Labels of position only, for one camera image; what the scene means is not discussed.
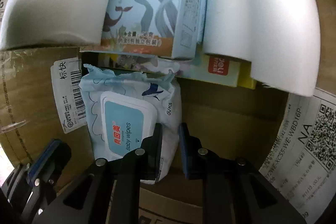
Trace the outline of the white paper roll right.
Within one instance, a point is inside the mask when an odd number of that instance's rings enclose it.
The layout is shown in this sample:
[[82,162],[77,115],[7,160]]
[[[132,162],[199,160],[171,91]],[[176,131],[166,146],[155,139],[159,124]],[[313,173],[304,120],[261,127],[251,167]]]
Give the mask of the white paper roll right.
[[203,50],[251,63],[251,77],[310,97],[321,32],[316,0],[207,0]]

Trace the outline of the brown cardboard box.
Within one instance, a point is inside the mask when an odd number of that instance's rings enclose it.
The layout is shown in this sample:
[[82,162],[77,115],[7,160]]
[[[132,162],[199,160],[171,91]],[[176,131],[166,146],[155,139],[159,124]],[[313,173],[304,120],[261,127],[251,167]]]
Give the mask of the brown cardboard box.
[[[335,93],[335,0],[316,0],[321,24],[321,63],[317,86]],[[39,48],[1,53],[1,146],[11,165],[36,159],[53,138],[66,142],[72,157],[56,190],[62,192],[93,162],[86,127],[65,134],[51,83],[56,60],[76,57],[76,48]],[[276,140],[288,94],[258,85],[231,88],[178,79],[182,119],[190,134],[220,157],[259,169]],[[158,184],[143,184],[142,223],[201,223],[202,183],[189,181],[177,152],[169,174]]]

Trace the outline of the yellow-green deli box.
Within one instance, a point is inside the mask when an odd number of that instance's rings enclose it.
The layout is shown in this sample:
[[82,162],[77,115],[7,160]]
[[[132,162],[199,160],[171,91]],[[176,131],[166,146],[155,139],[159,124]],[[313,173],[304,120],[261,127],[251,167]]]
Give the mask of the yellow-green deli box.
[[186,61],[100,53],[98,65],[104,68],[162,75],[173,72],[177,77],[184,79],[231,87],[239,86],[252,90],[256,88],[257,84],[257,81],[250,77],[251,64],[249,62],[205,55],[201,48],[197,49],[194,59]]

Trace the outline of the light blue seaweed box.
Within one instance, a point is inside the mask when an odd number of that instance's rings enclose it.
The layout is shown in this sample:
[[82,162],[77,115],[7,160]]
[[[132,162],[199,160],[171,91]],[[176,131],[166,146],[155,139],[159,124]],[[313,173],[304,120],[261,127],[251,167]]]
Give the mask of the light blue seaweed box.
[[202,0],[109,0],[100,45],[80,51],[193,59],[201,5]]

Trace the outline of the baby wipes pack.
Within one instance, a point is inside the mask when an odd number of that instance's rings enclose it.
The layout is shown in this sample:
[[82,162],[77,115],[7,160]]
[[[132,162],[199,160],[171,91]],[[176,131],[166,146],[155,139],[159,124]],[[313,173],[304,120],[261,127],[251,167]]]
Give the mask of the baby wipes pack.
[[88,74],[79,84],[95,159],[121,159],[162,125],[159,171],[146,184],[161,181],[169,172],[179,143],[182,121],[181,89],[173,72],[154,77],[142,72],[117,75],[84,64]]

